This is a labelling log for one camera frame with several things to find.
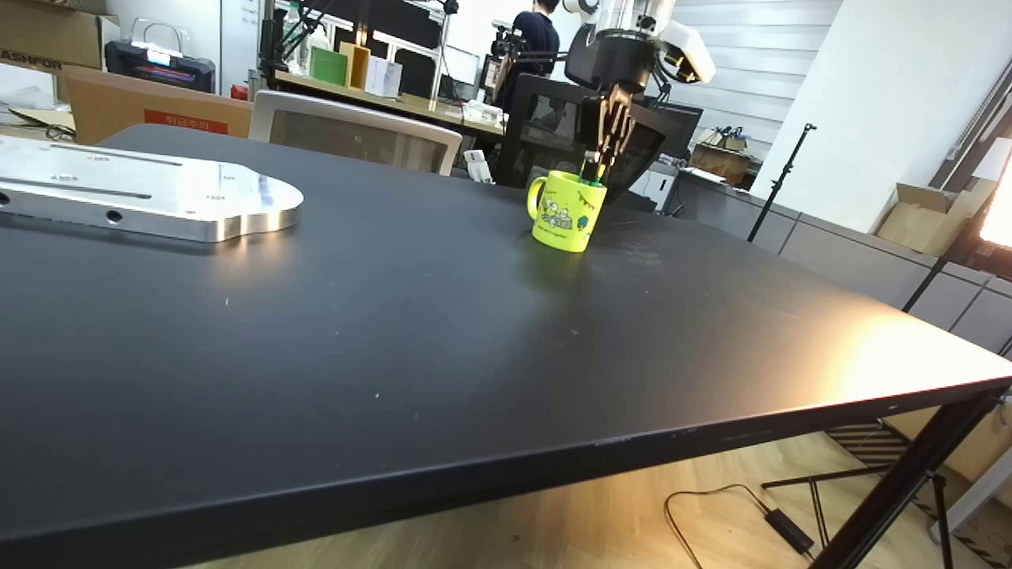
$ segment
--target floor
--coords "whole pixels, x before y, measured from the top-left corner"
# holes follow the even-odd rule
[[[797,477],[815,472],[856,467],[824,432],[705,455],[665,467],[601,477],[559,491],[497,499],[411,520],[302,541],[202,561],[199,569],[692,569],[686,546],[665,519],[665,496],[673,491],[705,491]],[[862,499],[876,477],[822,482],[828,530]],[[815,536],[807,485],[766,492],[797,524]],[[745,492],[677,496],[669,505],[692,542],[701,569],[800,569],[807,566],[758,515]],[[933,569],[939,546],[925,536],[925,515],[911,505],[862,569]],[[994,569],[963,542],[954,542],[959,569]]]

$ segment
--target black table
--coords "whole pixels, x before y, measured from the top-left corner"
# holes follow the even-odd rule
[[[302,220],[215,254],[0,220],[0,566],[190,561],[944,405],[815,566],[856,566],[1004,360],[709,228],[585,257],[466,179],[140,127]]]

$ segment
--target power cord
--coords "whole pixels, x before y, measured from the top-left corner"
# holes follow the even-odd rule
[[[804,526],[797,526],[781,510],[766,505],[758,499],[758,492],[745,482],[725,482],[725,485],[712,485],[712,491],[673,491],[665,496],[665,515],[666,515],[677,541],[686,546],[695,569],[701,569],[701,561],[700,561],[689,536],[682,533],[682,526],[673,520],[669,499],[677,499],[677,496],[719,496],[719,492],[730,492],[730,491],[743,491],[748,496],[748,503],[763,512],[766,524],[775,526],[792,542],[792,550],[797,550],[800,555],[814,552],[815,541],[808,533],[804,533]]]

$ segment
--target metal plate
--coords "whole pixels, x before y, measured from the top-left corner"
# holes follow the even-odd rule
[[[215,243],[291,228],[299,201],[241,163],[0,134],[0,216]]]

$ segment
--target yellow cup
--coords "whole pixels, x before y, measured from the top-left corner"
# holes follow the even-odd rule
[[[605,205],[608,187],[568,170],[551,170],[527,187],[532,236],[554,249],[585,254]]]

